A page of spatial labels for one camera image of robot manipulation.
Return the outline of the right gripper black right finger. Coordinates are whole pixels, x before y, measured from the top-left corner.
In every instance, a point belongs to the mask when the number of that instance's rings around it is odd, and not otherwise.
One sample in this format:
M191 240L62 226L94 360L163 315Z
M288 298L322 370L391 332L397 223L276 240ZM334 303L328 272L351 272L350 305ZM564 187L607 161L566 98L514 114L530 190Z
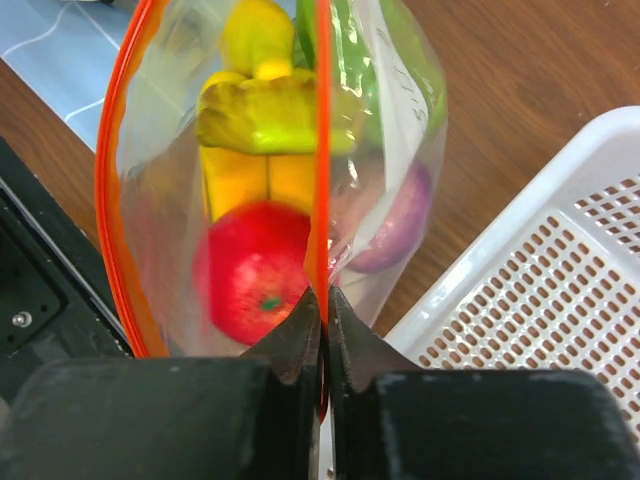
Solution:
M579 370L424 369L328 293L339 479L635 479L613 396Z

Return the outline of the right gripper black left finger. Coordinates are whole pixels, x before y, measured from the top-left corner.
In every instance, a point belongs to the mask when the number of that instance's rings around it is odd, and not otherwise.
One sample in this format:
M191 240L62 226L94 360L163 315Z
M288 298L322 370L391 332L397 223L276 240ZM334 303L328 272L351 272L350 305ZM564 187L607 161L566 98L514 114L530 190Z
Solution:
M5 479L314 479L321 322L306 291L237 357L48 364L1 430Z

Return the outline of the purple fake onion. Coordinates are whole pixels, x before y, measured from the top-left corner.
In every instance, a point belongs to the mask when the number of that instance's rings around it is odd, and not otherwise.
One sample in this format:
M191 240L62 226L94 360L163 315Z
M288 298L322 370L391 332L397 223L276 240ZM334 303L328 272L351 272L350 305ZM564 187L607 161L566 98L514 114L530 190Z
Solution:
M384 166L369 161L335 185L331 194L331 222L336 242L356 232L374 211L384 190ZM376 214L378 228L363 247L353 241L354 256L347 267L370 274L387 269L407 257L424 238L431 209L432 182L427 167L415 161L385 215Z

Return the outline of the clear orange zip bag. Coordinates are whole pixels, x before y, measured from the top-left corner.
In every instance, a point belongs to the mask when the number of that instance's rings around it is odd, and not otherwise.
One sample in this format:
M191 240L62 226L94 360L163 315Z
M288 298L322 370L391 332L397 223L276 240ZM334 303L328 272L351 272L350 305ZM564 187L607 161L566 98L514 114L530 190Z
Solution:
M447 88L402 1L142 1L96 208L139 357L234 355L306 291L367 325L427 230Z

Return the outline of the yellow fake banana bunch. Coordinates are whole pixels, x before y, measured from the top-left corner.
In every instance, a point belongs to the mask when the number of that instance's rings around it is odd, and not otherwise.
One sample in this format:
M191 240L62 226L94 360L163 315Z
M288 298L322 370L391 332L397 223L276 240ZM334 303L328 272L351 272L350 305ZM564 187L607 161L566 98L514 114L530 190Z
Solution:
M224 68L202 87L196 118L213 221L266 199L313 210L317 79L294 63L296 34L274 1L240 1L224 26Z

